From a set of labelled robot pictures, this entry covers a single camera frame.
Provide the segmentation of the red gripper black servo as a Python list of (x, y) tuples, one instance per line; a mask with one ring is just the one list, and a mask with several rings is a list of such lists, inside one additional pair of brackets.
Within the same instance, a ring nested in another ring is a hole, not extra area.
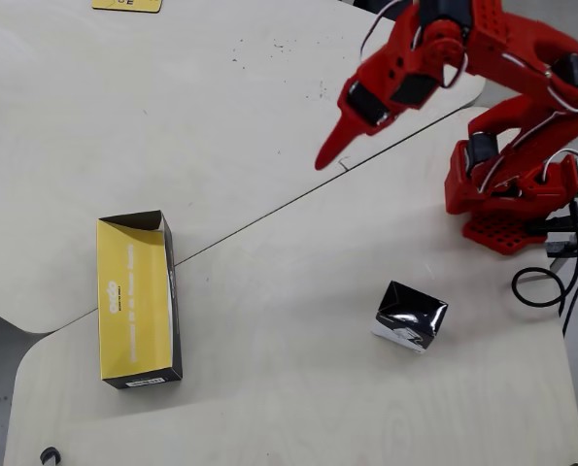
[(394, 123), (398, 117), (398, 113), (389, 109), (369, 91), (357, 75), (346, 81), (338, 99), (338, 107), (341, 116), (317, 155), (317, 171), (334, 161), (355, 138), (363, 133), (374, 136)]

